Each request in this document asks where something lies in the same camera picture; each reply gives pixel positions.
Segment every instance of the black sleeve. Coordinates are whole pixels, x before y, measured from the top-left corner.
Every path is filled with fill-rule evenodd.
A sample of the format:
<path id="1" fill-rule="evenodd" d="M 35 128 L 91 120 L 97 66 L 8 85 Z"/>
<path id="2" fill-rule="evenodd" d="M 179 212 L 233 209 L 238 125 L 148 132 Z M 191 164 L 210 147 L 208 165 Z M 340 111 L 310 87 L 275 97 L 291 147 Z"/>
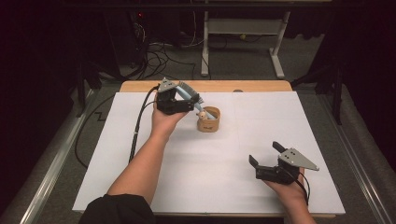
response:
<path id="1" fill-rule="evenodd" d="M 154 224 L 155 216 L 142 196 L 105 194 L 88 204 L 79 220 L 79 224 L 85 223 Z"/>

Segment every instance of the silver metal plate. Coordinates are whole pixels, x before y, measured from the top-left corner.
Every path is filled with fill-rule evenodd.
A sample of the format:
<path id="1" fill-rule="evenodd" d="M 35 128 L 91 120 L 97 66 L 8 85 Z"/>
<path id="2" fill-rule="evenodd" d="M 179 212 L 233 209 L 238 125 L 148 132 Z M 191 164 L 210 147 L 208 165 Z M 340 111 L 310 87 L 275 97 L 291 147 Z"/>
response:
<path id="1" fill-rule="evenodd" d="M 158 92 L 169 91 L 169 90 L 175 88 L 176 86 L 177 86 L 177 84 L 173 83 L 172 81 L 170 81 L 170 80 L 166 79 L 166 77 L 164 77 L 160 83 Z"/>
<path id="2" fill-rule="evenodd" d="M 295 148 L 289 148 L 288 150 L 282 152 L 279 155 L 279 158 L 292 166 L 303 167 L 314 171 L 319 170 L 319 168 L 312 161 L 307 159 Z"/>

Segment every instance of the white paper sheet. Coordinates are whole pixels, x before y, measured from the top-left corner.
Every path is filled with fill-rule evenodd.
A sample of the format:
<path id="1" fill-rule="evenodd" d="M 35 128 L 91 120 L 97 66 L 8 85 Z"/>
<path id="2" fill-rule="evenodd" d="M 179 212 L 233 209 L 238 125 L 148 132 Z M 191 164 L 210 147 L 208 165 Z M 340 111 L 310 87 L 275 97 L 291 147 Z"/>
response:
<path id="1" fill-rule="evenodd" d="M 84 211 L 103 196 L 128 163 L 134 126 L 145 93 L 117 93 L 73 210 Z M 295 92 L 202 92 L 203 106 L 221 112 L 216 133 L 196 129 L 197 112 L 177 125 L 166 146 L 154 213 L 282 214 L 271 189 L 255 178 L 248 162 L 277 165 L 273 141 L 295 147 L 315 163 L 318 172 L 305 172 L 311 187 L 309 210 L 344 214 L 326 163 Z M 145 110 L 136 148 L 149 136 L 152 106 Z"/>

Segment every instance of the brown cup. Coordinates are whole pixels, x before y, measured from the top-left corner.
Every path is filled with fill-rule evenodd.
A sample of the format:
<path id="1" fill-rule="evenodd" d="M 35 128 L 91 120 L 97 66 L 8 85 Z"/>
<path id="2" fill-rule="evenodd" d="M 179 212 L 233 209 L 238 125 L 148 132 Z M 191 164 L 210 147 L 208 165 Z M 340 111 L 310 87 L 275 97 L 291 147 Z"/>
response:
<path id="1" fill-rule="evenodd" d="M 215 119 L 198 119 L 198 131 L 202 133 L 214 133 L 219 129 L 220 111 L 214 106 L 206 106 L 204 110 L 213 115 Z"/>

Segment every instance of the dark background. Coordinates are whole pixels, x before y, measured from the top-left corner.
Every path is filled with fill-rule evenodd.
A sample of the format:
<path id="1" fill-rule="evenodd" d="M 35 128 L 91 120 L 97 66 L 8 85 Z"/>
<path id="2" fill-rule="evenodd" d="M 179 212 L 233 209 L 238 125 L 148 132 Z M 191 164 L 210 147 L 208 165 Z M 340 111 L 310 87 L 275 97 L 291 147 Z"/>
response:
<path id="1" fill-rule="evenodd" d="M 396 36 L 392 32 L 396 20 L 387 2 L 368 4 L 360 12 L 291 13 L 285 37 L 326 33 L 311 72 L 327 64 L 341 66 L 344 83 L 368 130 L 396 170 Z M 70 112 L 70 93 L 77 86 L 78 71 L 92 88 L 100 88 L 99 71 L 124 80 L 119 63 L 141 62 L 131 18 L 142 20 L 149 37 L 175 46 L 180 31 L 192 35 L 193 29 L 191 14 L 186 12 L 147 12 L 143 18 L 134 13 L 132 17 L 127 13 L 76 14 L 50 0 L 3 1 L 0 8 L 3 213 Z M 211 15 L 230 17 L 230 13 L 237 18 L 262 17 L 241 12 Z M 266 19 L 277 14 L 266 14 Z M 201 31 L 203 13 L 196 15 Z M 307 81 L 320 82 L 331 75 L 321 73 Z"/>

